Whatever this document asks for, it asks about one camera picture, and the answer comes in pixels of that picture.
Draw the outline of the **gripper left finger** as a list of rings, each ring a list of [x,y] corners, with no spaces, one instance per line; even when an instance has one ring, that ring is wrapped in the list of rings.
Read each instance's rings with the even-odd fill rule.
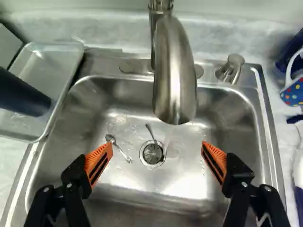
[[[90,221],[82,201],[91,195],[112,157],[110,142],[86,155],[79,155],[61,173],[62,184],[59,187],[49,184],[36,191],[24,226],[53,227],[61,210],[64,210],[70,227],[89,227]]]

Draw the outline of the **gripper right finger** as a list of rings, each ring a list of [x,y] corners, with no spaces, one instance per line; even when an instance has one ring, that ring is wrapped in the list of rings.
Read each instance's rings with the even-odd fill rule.
[[[251,182],[254,172],[234,153],[225,153],[211,143],[202,142],[201,156],[212,171],[223,195],[230,199],[224,227],[243,227],[252,209],[258,227],[290,226],[281,197],[273,186]]]

